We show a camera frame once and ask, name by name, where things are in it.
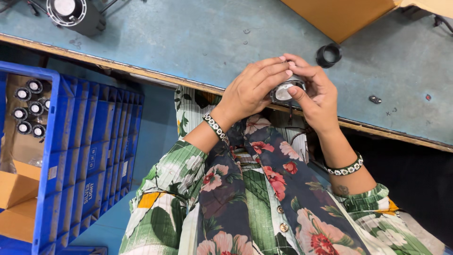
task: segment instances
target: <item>tattoo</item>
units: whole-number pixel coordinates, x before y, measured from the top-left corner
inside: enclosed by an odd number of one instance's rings
[[[349,195],[349,189],[346,186],[338,186],[338,190],[340,191],[341,195]]]

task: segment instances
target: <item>woman's left hand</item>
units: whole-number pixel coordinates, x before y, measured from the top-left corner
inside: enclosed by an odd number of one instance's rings
[[[223,93],[222,100],[212,110],[211,116],[222,128],[261,112],[271,103],[266,95],[287,80],[293,71],[284,56],[264,59],[248,64]]]

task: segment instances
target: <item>floral shirt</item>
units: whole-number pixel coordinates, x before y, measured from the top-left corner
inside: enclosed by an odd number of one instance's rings
[[[179,87],[180,137],[216,102]],[[398,217],[386,187],[334,196],[308,172],[299,177],[306,150],[297,153],[266,119],[252,116],[242,128],[233,126],[227,145],[209,155],[176,142],[130,202],[120,254],[430,254]],[[292,191],[296,185],[306,196]]]

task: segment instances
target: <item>fingernail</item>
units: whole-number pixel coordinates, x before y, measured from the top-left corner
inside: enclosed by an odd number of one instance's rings
[[[297,93],[296,87],[294,87],[294,86],[293,86],[293,87],[290,87],[290,88],[288,89],[288,93],[289,93],[291,96],[294,96],[294,95]]]

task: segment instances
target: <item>rhinestone bangle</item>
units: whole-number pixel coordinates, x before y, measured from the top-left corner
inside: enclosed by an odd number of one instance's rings
[[[216,135],[219,137],[220,140],[222,140],[222,141],[225,140],[225,138],[227,136],[222,131],[219,124],[217,124],[217,122],[208,113],[203,115],[203,120],[209,124],[209,126],[214,130],[214,132],[216,133]]]
[[[363,158],[362,158],[362,155],[360,155],[360,153],[358,153],[356,151],[354,151],[354,152],[357,154],[357,160],[352,165],[343,167],[343,168],[330,168],[326,165],[326,162],[324,162],[324,166],[325,166],[326,170],[330,174],[334,174],[334,175],[348,175],[348,174],[352,174],[353,172],[359,170],[360,167],[363,165]]]

